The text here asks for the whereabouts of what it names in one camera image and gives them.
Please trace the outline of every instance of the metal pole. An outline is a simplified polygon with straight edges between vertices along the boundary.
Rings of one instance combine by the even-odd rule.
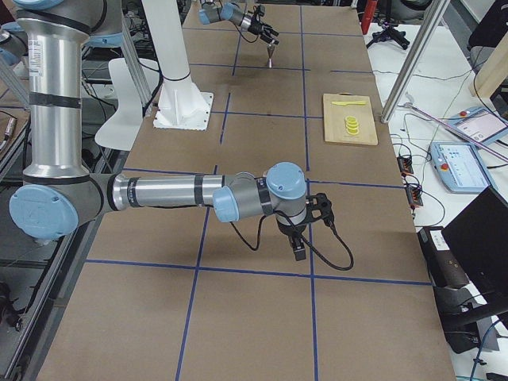
[[[404,64],[402,65],[400,74],[395,80],[394,87],[390,92],[386,105],[383,108],[383,112],[381,113],[381,121],[383,123],[388,123],[391,115],[394,113],[399,99],[404,91],[406,91],[407,85],[411,80],[411,76],[413,75],[414,69],[420,60],[421,54],[423,54],[425,46],[432,37],[433,31],[439,24],[439,21],[441,20],[443,13],[446,11],[446,7],[449,3],[450,0],[434,0],[431,3],[429,14],[425,17],[423,24],[420,27],[420,31],[418,32],[414,43],[412,43],[412,47],[407,55],[406,61],[404,61]]]
[[[133,77],[134,86],[140,95],[141,104],[149,106],[150,98],[152,97],[150,86],[146,80],[143,69],[141,68],[139,57],[136,53],[136,47],[129,33],[129,27],[125,23],[125,19],[121,18],[121,31],[123,33],[123,43],[121,44],[121,52],[124,54],[125,62],[129,68],[129,73]]]
[[[16,95],[19,102],[25,107],[26,110],[30,108],[29,92],[23,86],[23,83],[14,73],[13,69],[0,57],[0,77],[2,81],[9,87],[9,89]]]
[[[432,121],[436,121],[437,123],[442,125],[447,131],[449,131],[450,133],[458,136],[460,139],[464,139],[466,141],[469,141],[470,143],[473,143],[474,145],[480,147],[484,151],[489,152],[492,156],[497,157],[498,159],[504,161],[505,163],[508,163],[508,157],[501,155],[500,153],[496,152],[492,148],[488,148],[484,143],[476,141],[475,139],[473,139],[472,137],[466,135],[465,133],[462,133],[458,129],[454,129],[452,126],[444,123],[443,121],[437,119],[436,117],[433,117],[432,115],[426,113],[425,111],[418,109],[417,107],[413,106],[411,103],[406,103],[404,105],[404,107],[406,107],[407,109],[411,109],[413,111],[416,111],[417,113],[423,115],[424,117],[427,117],[428,119],[430,119]]]

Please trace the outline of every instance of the light blue joint cap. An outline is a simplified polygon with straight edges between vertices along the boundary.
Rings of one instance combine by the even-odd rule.
[[[208,25],[210,23],[210,19],[205,10],[199,10],[199,20],[203,25]]]
[[[124,41],[121,33],[104,34],[101,36],[90,36],[86,46],[92,48],[119,48]]]
[[[16,57],[13,53],[8,50],[0,48],[0,56],[6,62],[7,65],[12,66],[18,64],[21,61],[18,57]]]
[[[13,0],[14,4],[27,10],[46,10],[58,6],[64,0]]]
[[[60,192],[43,185],[24,185],[10,198],[10,216],[31,237],[55,240],[79,223],[74,206]]]
[[[15,21],[13,22],[7,22],[6,24],[2,25],[2,28],[6,30],[7,32],[24,32],[24,29]]]
[[[240,219],[237,200],[229,187],[222,187],[214,192],[214,209],[220,222],[233,222]]]
[[[235,6],[231,2],[227,2],[222,6],[221,11],[221,19],[222,20],[231,20],[233,17],[233,12],[235,10]]]
[[[271,193],[284,200],[296,200],[306,193],[303,171],[293,163],[282,162],[270,168],[267,185]]]

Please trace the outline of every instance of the black ring band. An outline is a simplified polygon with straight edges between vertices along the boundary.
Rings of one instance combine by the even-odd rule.
[[[270,191],[268,190],[267,184],[265,183],[265,178],[260,178],[256,180],[257,192],[260,196],[261,208],[263,209],[263,214],[265,216],[269,216],[273,214],[273,206],[271,205],[270,199]]]
[[[136,184],[139,177],[131,177],[129,179],[129,183],[127,184],[127,199],[129,200],[129,204],[134,208],[140,208],[141,205],[137,202],[136,197]]]
[[[42,94],[30,92],[29,101],[34,106],[67,107],[69,109],[81,109],[81,99],[64,97],[62,95]]]
[[[196,175],[194,177],[194,202],[196,205],[203,205],[205,199],[203,198],[203,180],[204,175]]]
[[[37,20],[51,22],[53,24],[68,26],[69,28],[79,30],[80,32],[88,35],[90,35],[91,31],[90,26],[85,25],[82,22],[51,13],[40,12],[39,10],[18,10],[16,15],[17,18],[35,18]]]
[[[162,74],[162,70],[160,71],[160,74],[162,75],[162,78],[167,79],[168,81],[178,82],[178,81],[183,81],[185,78],[188,78],[188,77],[191,75],[191,72],[189,71],[189,74],[187,74],[185,77],[178,78],[178,79],[171,79],[171,78],[168,78],[167,76],[165,76],[164,74]]]
[[[108,196],[108,204],[110,204],[110,208],[112,210],[114,210],[115,212],[118,212],[118,208],[117,206],[114,204],[114,199],[113,199],[113,184],[114,184],[114,180],[117,178],[116,175],[111,175],[110,179],[108,180],[108,189],[106,191],[107,193],[107,196]]]
[[[23,181],[26,183],[36,184],[36,185],[71,185],[71,184],[80,184],[86,183],[90,180],[90,175],[84,175],[81,177],[35,177],[23,175]]]

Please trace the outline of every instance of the wooden cutting board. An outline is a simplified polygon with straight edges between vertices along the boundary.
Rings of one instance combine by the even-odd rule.
[[[338,106],[332,102],[365,102],[364,105]],[[372,115],[371,99],[361,95],[323,94],[323,112],[325,141],[340,144],[377,145]],[[355,117],[358,121],[358,133],[352,135],[346,128],[346,117]]]

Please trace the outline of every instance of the table surface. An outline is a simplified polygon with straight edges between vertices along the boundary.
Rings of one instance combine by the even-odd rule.
[[[108,214],[38,379],[454,379],[388,126],[376,122],[375,147],[323,140],[323,93],[368,95],[381,112],[356,11],[266,8],[281,32],[274,69],[264,44],[191,9],[184,36],[193,80],[214,92],[209,127],[145,118],[125,173],[261,175],[292,161],[332,200],[354,269],[295,262],[273,218],[250,252],[211,210]],[[238,226],[255,238],[256,218]],[[307,234],[347,261],[325,226]]]
[[[371,39],[373,32],[378,32],[379,30],[380,27],[378,25],[371,25],[369,33],[365,37],[366,42]],[[406,38],[414,41],[419,27],[416,25],[400,25],[398,30],[406,32]],[[392,73],[399,72],[407,53],[408,51],[404,52],[394,42],[373,44],[368,49],[382,103],[388,98],[396,79],[396,74]],[[468,89],[475,76],[471,72],[471,65],[462,54],[451,32],[444,26],[437,27],[433,38],[426,46],[414,74],[421,76],[414,76],[411,79],[407,93],[414,97],[414,105],[416,107],[427,111],[435,117],[451,117],[468,107],[482,105],[481,101],[472,96]],[[483,99],[483,101],[490,108],[494,109],[489,99]],[[404,102],[408,102],[408,99],[403,98],[399,104]],[[459,141],[458,138],[441,127],[436,129],[437,123],[423,121],[412,115],[411,112],[402,107],[397,108],[389,122],[389,126],[390,132],[393,134],[393,142],[396,144],[402,142],[410,147],[413,154],[425,156],[425,152],[433,140]],[[396,153],[399,147],[398,145],[394,146]],[[508,155],[508,150],[500,144],[493,143],[489,147],[505,156]],[[407,154],[407,150],[403,148],[402,154]],[[500,160],[484,151],[480,151],[480,155],[486,165],[501,164]],[[453,194],[449,192],[437,177],[433,165],[425,165],[423,157],[414,158],[413,166],[416,177],[421,181],[423,180],[423,189],[439,199],[444,205],[445,216],[439,225],[446,226],[475,198],[474,194]],[[508,199],[508,171],[506,168],[492,169],[490,173],[499,193],[505,199]],[[414,224],[435,224],[443,215],[442,207],[427,194],[423,195],[423,202],[424,207],[416,211]],[[469,285],[468,288],[472,295],[479,293],[473,285]],[[480,297],[478,302],[485,303],[485,300]],[[500,327],[500,325],[497,325],[496,329],[501,334],[507,334],[506,329]],[[499,340],[498,343],[501,348],[499,352],[483,352],[482,358],[488,362],[488,365],[477,367],[475,377],[485,379],[485,373],[489,371],[508,375],[508,362],[506,361],[508,343],[506,340]],[[472,349],[457,355],[450,351],[457,375],[468,377],[471,374],[472,358],[476,356],[476,352],[476,349]]]
[[[0,110],[13,115],[17,119],[16,128],[14,129],[9,142],[4,147],[4,149],[0,151],[0,161],[2,161],[4,155],[9,151],[11,144],[25,129],[25,123],[28,120],[29,116],[29,113],[23,109],[21,103],[17,100],[12,91],[9,90],[9,88],[2,80],[0,80]],[[2,137],[2,140],[9,119],[9,115],[0,113],[0,137]]]

